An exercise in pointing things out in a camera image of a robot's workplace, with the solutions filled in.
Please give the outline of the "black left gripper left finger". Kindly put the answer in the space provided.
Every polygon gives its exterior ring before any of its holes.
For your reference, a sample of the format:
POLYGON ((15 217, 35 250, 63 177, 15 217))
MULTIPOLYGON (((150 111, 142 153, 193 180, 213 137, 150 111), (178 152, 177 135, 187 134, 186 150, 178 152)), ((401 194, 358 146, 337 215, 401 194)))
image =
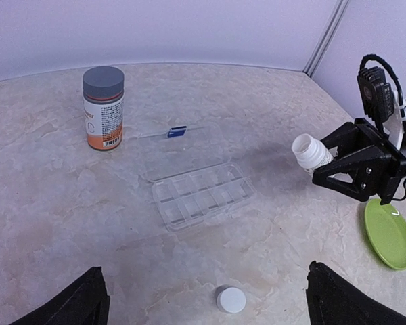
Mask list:
POLYGON ((109 295, 101 267, 91 267, 50 301, 14 324, 107 324, 109 295))

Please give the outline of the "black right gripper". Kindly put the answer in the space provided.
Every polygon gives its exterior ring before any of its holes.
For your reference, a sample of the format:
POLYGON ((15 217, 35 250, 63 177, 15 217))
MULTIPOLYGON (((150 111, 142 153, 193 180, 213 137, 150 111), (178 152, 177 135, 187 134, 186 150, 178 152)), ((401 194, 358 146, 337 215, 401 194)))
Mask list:
POLYGON ((364 118, 343 124, 321 140, 336 149, 335 160, 316 169, 312 182, 360 202, 376 195, 390 203, 406 177, 406 123, 402 130, 397 148, 364 118))

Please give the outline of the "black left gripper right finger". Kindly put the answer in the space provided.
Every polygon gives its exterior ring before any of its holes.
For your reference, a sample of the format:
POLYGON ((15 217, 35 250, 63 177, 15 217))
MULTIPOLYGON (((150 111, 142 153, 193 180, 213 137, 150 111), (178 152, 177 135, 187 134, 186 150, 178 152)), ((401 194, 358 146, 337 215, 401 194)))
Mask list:
POLYGON ((368 297, 322 262, 311 262, 307 280, 313 325, 406 324, 406 316, 368 297))

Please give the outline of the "small white pill bottle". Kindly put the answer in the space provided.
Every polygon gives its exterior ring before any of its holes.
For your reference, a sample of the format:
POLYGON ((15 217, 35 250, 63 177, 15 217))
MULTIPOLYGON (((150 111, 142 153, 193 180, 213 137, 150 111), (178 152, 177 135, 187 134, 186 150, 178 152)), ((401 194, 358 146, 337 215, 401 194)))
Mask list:
POLYGON ((299 135, 292 143, 292 152, 298 164, 310 175, 329 164, 334 157, 325 145, 307 133, 299 135))

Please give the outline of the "white pill bottle cap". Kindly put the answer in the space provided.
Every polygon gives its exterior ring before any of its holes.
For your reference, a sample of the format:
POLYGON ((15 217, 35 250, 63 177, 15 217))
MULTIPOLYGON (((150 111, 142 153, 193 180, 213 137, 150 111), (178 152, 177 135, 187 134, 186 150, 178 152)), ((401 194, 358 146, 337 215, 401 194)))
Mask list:
POLYGON ((216 304, 225 313, 240 313, 246 307, 244 291, 234 286, 220 286, 216 290, 216 304))

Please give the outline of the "clear plastic pill organizer box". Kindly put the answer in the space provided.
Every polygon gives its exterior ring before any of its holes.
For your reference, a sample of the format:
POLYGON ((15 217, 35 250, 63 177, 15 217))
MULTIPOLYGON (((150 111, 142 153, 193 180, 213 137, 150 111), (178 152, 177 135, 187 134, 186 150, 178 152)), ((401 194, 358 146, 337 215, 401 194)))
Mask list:
POLYGON ((231 161, 215 123, 188 124, 137 138, 154 203, 167 228, 177 232, 245 204, 256 190, 231 161))

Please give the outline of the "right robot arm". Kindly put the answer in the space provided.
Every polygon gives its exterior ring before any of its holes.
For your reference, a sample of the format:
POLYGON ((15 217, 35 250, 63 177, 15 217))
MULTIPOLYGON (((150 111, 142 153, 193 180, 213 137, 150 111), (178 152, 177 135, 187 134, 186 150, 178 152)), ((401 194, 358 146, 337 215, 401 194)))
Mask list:
POLYGON ((406 96, 390 64, 376 54, 362 58, 357 82, 366 117, 323 138, 337 155, 313 172, 312 182, 360 202, 378 196, 385 205, 406 185, 406 96))

